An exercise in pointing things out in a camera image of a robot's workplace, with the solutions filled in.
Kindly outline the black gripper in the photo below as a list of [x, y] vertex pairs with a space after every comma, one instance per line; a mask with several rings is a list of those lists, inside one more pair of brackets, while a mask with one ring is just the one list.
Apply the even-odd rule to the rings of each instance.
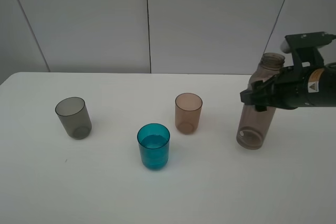
[[303, 68], [297, 77], [282, 73], [276, 79], [258, 80], [240, 93], [244, 105], [257, 112], [268, 108], [335, 107], [335, 63]]

